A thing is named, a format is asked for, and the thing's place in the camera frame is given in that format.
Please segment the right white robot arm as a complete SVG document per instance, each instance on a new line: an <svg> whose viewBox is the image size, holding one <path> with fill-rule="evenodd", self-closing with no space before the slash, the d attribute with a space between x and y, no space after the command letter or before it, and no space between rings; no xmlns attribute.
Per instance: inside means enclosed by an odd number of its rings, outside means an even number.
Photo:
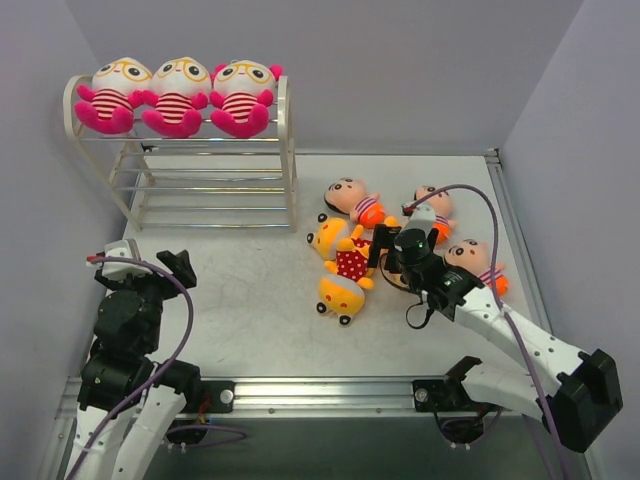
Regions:
<svg viewBox="0 0 640 480"><path fill-rule="evenodd" d="M543 330L495 298L493 290L434 250L435 234L379 224L369 263L400 274L405 290L427 313L483 337L531 377L529 383L487 369L479 360L459 362L443 385L446 402L465 409L492 403L536 418L567 449L586 452L623 406L615 360L597 349L587 353Z"/></svg>

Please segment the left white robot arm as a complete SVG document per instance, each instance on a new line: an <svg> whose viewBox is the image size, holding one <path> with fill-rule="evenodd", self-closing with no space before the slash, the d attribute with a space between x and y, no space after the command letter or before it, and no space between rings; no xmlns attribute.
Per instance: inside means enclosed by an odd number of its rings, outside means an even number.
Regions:
<svg viewBox="0 0 640 480"><path fill-rule="evenodd" d="M88 260L109 293L81 371L68 479L143 478L178 413L201 402L198 366L177 354L160 364L149 358L159 347L165 301L183 296L192 313L188 291L197 284L187 251L156 257L161 267L106 248Z"/></svg>

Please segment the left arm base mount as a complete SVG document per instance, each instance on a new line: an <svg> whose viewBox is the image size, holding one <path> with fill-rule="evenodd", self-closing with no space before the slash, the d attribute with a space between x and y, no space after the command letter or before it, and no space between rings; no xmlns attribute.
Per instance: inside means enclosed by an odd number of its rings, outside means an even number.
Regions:
<svg viewBox="0 0 640 480"><path fill-rule="evenodd" d="M226 414L233 411L236 383L231 380L200 380L186 389L182 414Z"/></svg>

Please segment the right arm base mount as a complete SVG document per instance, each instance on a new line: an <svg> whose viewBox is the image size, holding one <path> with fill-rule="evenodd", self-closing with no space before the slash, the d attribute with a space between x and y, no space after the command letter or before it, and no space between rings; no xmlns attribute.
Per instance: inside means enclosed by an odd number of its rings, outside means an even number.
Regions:
<svg viewBox="0 0 640 480"><path fill-rule="evenodd" d="M486 414L496 407L473 401L462 386L472 367L481 365L477 357L465 356L443 376L412 381L414 409L420 413L474 412Z"/></svg>

